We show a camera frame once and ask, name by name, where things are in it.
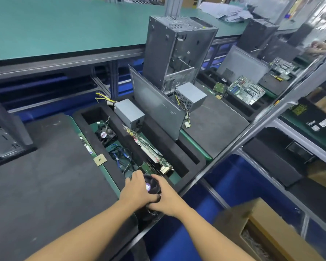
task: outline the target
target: gray power supply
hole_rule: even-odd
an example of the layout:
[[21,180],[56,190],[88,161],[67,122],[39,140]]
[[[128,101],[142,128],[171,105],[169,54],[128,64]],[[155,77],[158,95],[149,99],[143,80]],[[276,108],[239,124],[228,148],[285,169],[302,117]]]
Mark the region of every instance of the gray power supply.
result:
[[200,107],[206,98],[206,94],[190,82],[176,87],[175,93],[186,105],[189,112]]
[[115,103],[114,111],[125,126],[136,132],[141,132],[145,115],[131,100],[125,99]]

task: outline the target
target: shelf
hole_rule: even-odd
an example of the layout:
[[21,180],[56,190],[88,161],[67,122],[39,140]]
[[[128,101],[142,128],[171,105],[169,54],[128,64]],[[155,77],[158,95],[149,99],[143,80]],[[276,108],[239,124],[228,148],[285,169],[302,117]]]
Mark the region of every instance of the shelf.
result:
[[[320,225],[320,227],[326,232],[326,222],[311,210],[312,207],[307,206],[308,203],[303,203],[299,198],[297,198],[291,192],[284,189],[284,187],[277,180],[273,179],[263,167],[261,167],[255,160],[253,160],[242,149],[238,149],[234,154],[243,157],[251,166],[253,166],[261,175],[263,175],[267,180],[269,180],[271,184],[273,184],[278,190],[280,190],[286,197],[288,197],[297,207],[299,207],[306,215],[308,215],[313,221],[315,221],[318,225]],[[318,209],[320,205],[315,205],[315,206],[317,211],[322,212],[322,214],[320,215],[326,215],[325,211],[321,211],[320,209]]]
[[276,118],[267,127],[275,127],[279,129],[326,163],[326,149],[323,149],[322,147],[314,143],[312,140],[308,139],[308,137],[297,132],[293,127],[291,127],[284,121],[280,120],[279,118]]

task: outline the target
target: forearm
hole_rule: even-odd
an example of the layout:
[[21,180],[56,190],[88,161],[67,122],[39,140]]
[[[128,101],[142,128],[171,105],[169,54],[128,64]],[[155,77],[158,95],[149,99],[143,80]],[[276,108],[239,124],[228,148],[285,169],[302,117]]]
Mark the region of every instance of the forearm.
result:
[[95,260],[134,210],[132,206],[117,201],[107,210],[51,242],[26,261]]
[[204,261],[253,261],[247,253],[204,220],[194,209],[186,207],[177,218],[188,231]]

